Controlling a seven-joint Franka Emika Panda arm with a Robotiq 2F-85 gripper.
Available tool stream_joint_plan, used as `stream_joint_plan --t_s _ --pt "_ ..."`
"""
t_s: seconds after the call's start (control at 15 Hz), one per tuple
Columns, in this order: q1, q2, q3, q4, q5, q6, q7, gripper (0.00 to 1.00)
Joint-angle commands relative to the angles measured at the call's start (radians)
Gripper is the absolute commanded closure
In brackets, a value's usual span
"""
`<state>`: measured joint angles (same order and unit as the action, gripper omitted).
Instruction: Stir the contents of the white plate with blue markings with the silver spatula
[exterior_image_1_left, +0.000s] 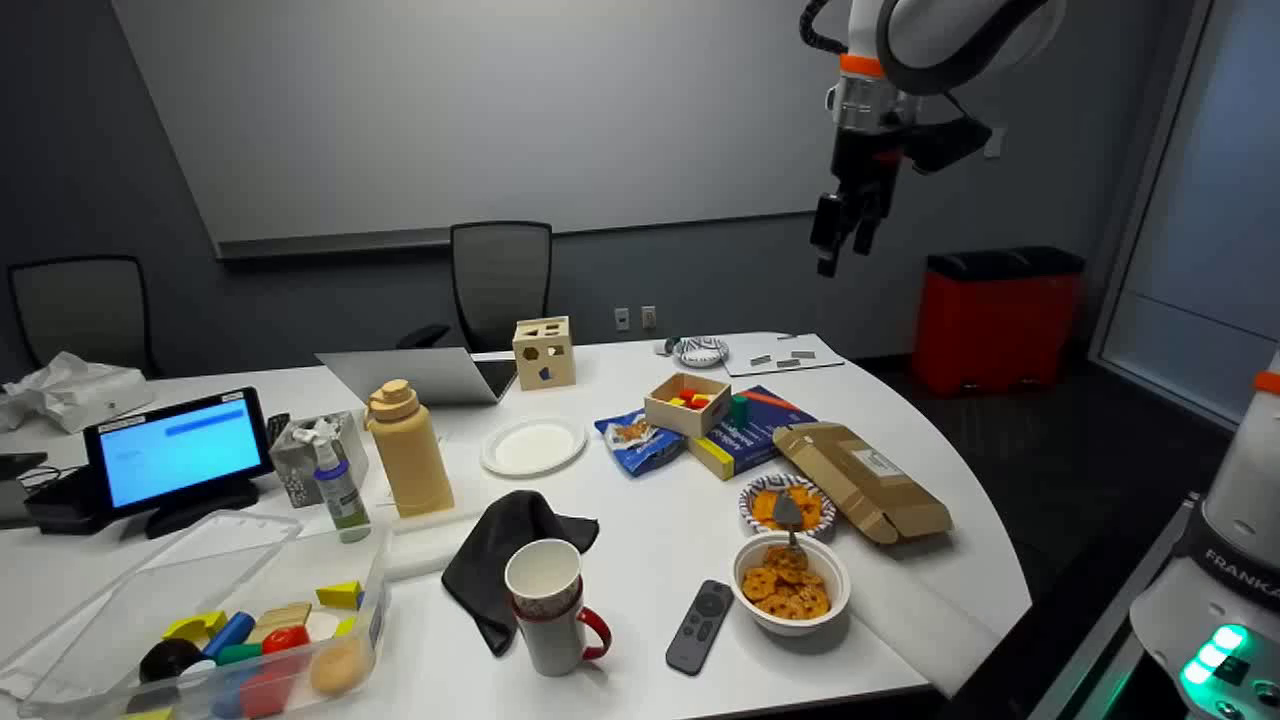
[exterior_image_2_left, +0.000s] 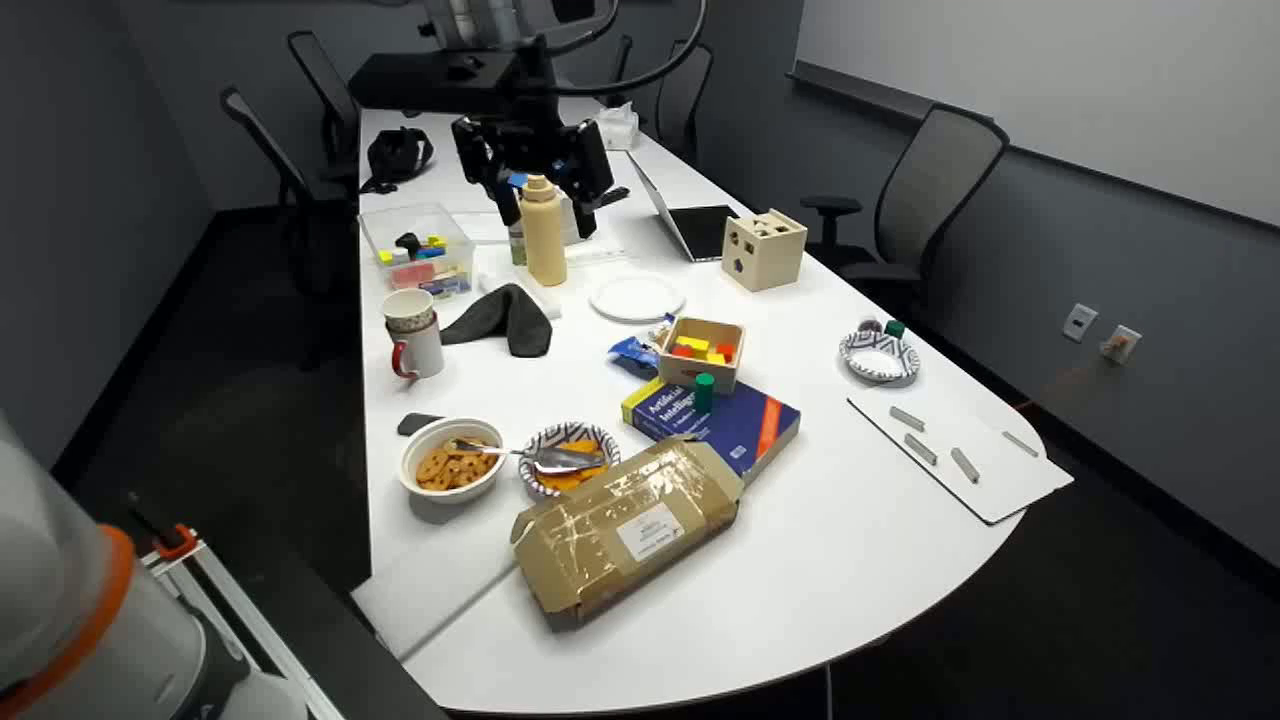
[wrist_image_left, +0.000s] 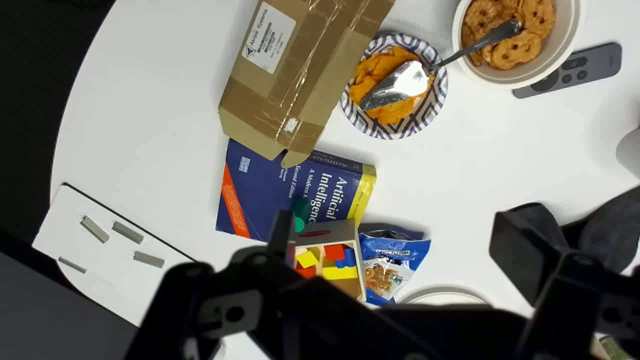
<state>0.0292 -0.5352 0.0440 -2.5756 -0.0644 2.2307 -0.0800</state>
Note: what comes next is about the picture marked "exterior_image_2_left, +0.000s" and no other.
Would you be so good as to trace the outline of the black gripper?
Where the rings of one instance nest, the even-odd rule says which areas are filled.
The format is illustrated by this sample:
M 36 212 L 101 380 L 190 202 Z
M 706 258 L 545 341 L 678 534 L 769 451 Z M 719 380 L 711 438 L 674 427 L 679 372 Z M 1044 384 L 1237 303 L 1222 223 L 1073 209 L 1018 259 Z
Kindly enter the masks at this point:
M 596 232 L 596 205 L 611 187 L 596 119 L 565 124 L 553 94 L 526 90 L 459 118 L 453 142 L 465 179 L 485 187 L 506 223 L 519 222 L 517 179 L 547 175 L 573 202 L 578 232 Z

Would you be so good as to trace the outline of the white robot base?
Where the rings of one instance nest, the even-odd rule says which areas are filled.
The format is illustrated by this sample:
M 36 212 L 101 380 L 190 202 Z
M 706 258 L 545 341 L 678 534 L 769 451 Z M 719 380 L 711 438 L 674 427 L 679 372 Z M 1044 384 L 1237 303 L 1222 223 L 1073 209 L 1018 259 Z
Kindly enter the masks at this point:
M 0 425 L 0 720 L 346 720 L 198 528 L 148 553 Z

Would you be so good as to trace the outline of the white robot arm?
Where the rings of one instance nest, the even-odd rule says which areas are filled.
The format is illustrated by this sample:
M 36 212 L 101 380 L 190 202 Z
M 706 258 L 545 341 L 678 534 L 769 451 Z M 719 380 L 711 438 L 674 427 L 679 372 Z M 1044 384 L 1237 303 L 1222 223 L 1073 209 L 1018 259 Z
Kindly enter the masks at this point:
M 426 94 L 453 113 L 453 142 L 468 183 L 482 183 L 506 223 L 519 222 L 519 179 L 553 179 L 581 235 L 596 232 L 596 205 L 611 187 L 596 119 L 560 118 L 555 45 L 526 22 L 519 0 L 439 0 Z

